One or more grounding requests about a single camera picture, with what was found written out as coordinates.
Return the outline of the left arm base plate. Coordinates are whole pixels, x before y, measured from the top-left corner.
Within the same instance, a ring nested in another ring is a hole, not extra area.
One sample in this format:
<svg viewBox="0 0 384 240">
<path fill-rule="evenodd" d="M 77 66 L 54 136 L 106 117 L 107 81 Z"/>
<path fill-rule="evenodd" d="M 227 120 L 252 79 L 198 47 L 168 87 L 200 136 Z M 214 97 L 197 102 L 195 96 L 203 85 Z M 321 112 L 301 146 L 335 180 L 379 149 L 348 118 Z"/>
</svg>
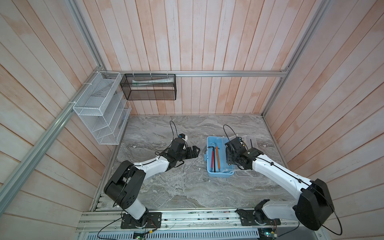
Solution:
<svg viewBox="0 0 384 240">
<path fill-rule="evenodd" d="M 122 218 L 122 229 L 158 229 L 161 227 L 161 212 L 145 212 L 144 215 L 136 220 L 129 214 L 124 214 Z"/>
</svg>

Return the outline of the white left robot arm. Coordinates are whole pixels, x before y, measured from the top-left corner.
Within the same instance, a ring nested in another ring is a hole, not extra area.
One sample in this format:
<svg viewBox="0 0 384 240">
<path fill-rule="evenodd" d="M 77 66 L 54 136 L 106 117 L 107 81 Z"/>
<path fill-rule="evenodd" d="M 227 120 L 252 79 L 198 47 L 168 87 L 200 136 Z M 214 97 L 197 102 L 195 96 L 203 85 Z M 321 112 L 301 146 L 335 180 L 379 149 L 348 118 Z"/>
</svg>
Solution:
<svg viewBox="0 0 384 240">
<path fill-rule="evenodd" d="M 122 210 L 137 221 L 147 215 L 147 208 L 138 200 L 144 180 L 177 168 L 185 160 L 197 158 L 201 149 L 188 146 L 184 138 L 175 138 L 171 144 L 148 161 L 122 162 L 104 187 L 104 193 Z"/>
</svg>

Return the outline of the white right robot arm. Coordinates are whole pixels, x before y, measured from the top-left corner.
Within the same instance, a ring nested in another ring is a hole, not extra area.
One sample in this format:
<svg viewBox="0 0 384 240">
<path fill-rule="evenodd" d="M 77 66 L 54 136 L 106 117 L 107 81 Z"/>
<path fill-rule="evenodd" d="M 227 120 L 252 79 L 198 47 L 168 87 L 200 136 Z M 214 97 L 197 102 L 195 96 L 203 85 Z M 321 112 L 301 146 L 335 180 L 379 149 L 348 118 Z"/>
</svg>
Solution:
<svg viewBox="0 0 384 240">
<path fill-rule="evenodd" d="M 254 222 L 266 225 L 275 219 L 295 220 L 306 228 L 317 231 L 334 213 L 334 205 L 327 184 L 302 177 L 286 169 L 256 148 L 226 149 L 227 162 L 242 170 L 253 170 L 268 177 L 294 197 L 293 202 L 272 202 L 264 199 L 253 211 Z"/>
</svg>

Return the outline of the red handle screwdriver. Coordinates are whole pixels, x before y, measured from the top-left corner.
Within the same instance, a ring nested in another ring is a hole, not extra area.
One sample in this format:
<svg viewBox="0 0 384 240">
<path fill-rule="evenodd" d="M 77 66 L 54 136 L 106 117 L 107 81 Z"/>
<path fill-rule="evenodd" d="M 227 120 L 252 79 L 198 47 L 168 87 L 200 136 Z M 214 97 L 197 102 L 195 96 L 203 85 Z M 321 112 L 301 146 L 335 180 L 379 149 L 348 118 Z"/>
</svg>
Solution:
<svg viewBox="0 0 384 240">
<path fill-rule="evenodd" d="M 212 149 L 211 153 L 211 172 L 216 172 L 216 147 L 210 146 L 210 149 Z"/>
</svg>

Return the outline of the blue plastic tool box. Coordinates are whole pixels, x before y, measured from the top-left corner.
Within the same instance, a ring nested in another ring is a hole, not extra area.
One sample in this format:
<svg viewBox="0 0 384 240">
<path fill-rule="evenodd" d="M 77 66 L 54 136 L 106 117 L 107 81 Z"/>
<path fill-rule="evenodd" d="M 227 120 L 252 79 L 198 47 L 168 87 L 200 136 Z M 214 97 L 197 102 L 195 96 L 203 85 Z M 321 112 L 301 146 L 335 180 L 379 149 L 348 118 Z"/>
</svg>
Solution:
<svg viewBox="0 0 384 240">
<path fill-rule="evenodd" d="M 227 164 L 225 144 L 228 141 L 232 140 L 233 138 L 235 138 L 235 136 L 231 137 L 230 139 L 227 137 L 214 137 L 214 136 L 207 137 L 207 153 L 205 154 L 205 160 L 207 161 L 207 171 L 210 177 L 229 178 L 235 173 L 236 170 L 240 170 L 236 165 Z M 248 170 L 251 170 L 253 161 L 256 160 L 258 156 L 263 155 L 264 153 L 261 150 L 258 150 L 254 147 L 248 148 L 246 143 L 245 145 L 246 145 L 247 151 L 241 155 L 243 155 L 249 160 Z M 216 172 L 215 173 L 211 172 L 212 149 L 210 149 L 210 146 L 214 146 L 214 147 L 217 146 L 219 148 L 221 172 L 218 171 L 217 159 L 216 159 Z"/>
</svg>

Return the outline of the orange handle tool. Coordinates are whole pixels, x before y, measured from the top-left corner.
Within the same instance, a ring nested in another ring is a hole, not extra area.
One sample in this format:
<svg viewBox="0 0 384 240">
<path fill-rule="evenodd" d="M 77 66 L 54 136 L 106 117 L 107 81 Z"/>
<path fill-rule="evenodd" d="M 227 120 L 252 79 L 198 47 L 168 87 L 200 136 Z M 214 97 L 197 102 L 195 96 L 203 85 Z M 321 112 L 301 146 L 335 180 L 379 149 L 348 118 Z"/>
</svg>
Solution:
<svg viewBox="0 0 384 240">
<path fill-rule="evenodd" d="M 216 159 L 217 159 L 218 171 L 221 172 L 220 158 L 219 158 L 219 148 L 217 146 L 216 146 Z"/>
</svg>

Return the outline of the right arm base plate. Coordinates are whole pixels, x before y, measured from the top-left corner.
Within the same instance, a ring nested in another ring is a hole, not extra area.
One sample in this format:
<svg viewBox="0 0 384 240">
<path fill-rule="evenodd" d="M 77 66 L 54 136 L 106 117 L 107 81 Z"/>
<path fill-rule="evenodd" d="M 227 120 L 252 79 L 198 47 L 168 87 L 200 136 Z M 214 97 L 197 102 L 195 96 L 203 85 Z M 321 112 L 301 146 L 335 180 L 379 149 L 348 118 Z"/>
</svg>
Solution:
<svg viewBox="0 0 384 240">
<path fill-rule="evenodd" d="M 281 225 L 280 219 L 269 219 L 262 211 L 237 209 L 242 226 L 278 226 Z"/>
</svg>

